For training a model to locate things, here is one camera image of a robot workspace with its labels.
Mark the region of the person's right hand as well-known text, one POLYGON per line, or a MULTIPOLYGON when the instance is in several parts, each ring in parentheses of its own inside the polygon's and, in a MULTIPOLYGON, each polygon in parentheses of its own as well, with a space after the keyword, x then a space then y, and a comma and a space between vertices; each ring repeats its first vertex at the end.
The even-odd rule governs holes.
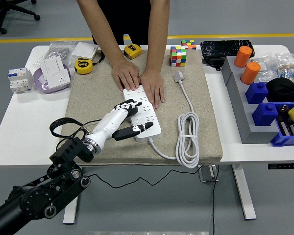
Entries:
POLYGON ((125 59, 112 65, 112 76, 121 92, 124 89, 134 91, 139 86, 138 68, 125 59))

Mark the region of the person's left hand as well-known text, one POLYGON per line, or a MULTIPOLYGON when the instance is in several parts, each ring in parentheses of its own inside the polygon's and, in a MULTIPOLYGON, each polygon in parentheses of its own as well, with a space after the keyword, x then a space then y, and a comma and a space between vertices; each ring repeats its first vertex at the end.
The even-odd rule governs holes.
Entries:
POLYGON ((165 102, 164 82, 160 71, 146 69, 139 76, 139 83, 143 86, 149 102, 154 109, 159 108, 159 102, 165 102))

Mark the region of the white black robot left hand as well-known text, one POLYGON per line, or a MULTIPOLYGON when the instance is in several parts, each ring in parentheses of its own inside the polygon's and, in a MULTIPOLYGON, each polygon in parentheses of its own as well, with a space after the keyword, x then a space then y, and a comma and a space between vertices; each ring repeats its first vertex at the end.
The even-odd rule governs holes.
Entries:
POLYGON ((82 141, 86 147, 94 154, 99 154, 104 149, 106 140, 114 138, 116 141, 134 137, 153 126, 149 121, 143 124, 126 127, 119 130, 123 121, 138 112, 141 102, 128 99, 116 105, 111 112, 107 113, 96 125, 92 134, 87 135, 82 141))

